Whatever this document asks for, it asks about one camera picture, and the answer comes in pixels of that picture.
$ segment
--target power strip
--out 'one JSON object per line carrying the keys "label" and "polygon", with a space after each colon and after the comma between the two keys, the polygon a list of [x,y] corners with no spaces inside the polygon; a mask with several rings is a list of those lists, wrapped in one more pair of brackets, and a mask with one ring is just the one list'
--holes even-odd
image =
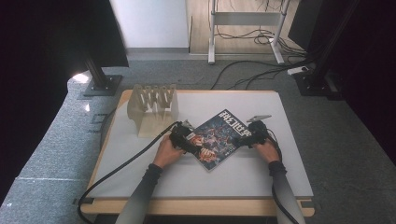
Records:
{"label": "power strip", "polygon": [[289,70],[288,70],[288,74],[291,76],[291,75],[294,75],[294,74],[306,72],[306,71],[308,71],[308,70],[309,70],[308,67],[306,67],[306,66],[301,66],[301,67],[296,67],[296,68],[291,68],[291,69],[289,69]]}

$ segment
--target hand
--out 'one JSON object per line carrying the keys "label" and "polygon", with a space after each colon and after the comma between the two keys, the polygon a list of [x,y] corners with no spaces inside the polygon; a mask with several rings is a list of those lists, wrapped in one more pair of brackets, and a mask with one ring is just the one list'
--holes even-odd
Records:
{"label": "hand", "polygon": [[253,147],[259,151],[262,158],[268,163],[271,161],[280,161],[274,143],[268,138],[264,144],[253,144]]}
{"label": "hand", "polygon": [[161,168],[166,165],[172,164],[186,153],[185,150],[178,150],[172,146],[172,141],[169,135],[165,135],[158,147],[157,154],[155,155],[153,163]]}

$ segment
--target book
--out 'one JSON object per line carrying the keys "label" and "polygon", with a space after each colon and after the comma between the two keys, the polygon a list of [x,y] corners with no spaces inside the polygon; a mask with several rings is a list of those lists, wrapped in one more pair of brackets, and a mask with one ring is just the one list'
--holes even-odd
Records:
{"label": "book", "polygon": [[192,131],[187,139],[191,144],[202,147],[194,156],[207,171],[211,171],[240,147],[237,138],[250,135],[248,127],[224,109]]}

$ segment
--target gray sleeve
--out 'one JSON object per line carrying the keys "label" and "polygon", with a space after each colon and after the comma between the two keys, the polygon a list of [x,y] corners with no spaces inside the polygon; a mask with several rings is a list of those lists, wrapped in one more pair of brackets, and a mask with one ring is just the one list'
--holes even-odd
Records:
{"label": "gray sleeve", "polygon": [[[268,164],[270,175],[273,177],[273,192],[282,206],[299,223],[305,224],[303,213],[297,204],[293,191],[291,190],[288,179],[286,178],[286,168],[281,161],[272,161]],[[279,224],[292,224],[284,212],[277,206],[276,217]]]}
{"label": "gray sleeve", "polygon": [[150,164],[137,188],[123,207],[116,224],[142,224],[149,208],[152,192],[163,169]]}

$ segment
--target white wall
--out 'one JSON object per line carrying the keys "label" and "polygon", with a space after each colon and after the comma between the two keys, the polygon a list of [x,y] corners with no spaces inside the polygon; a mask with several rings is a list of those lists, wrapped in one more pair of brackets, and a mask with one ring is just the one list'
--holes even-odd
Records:
{"label": "white wall", "polygon": [[125,48],[187,48],[186,0],[110,0]]}

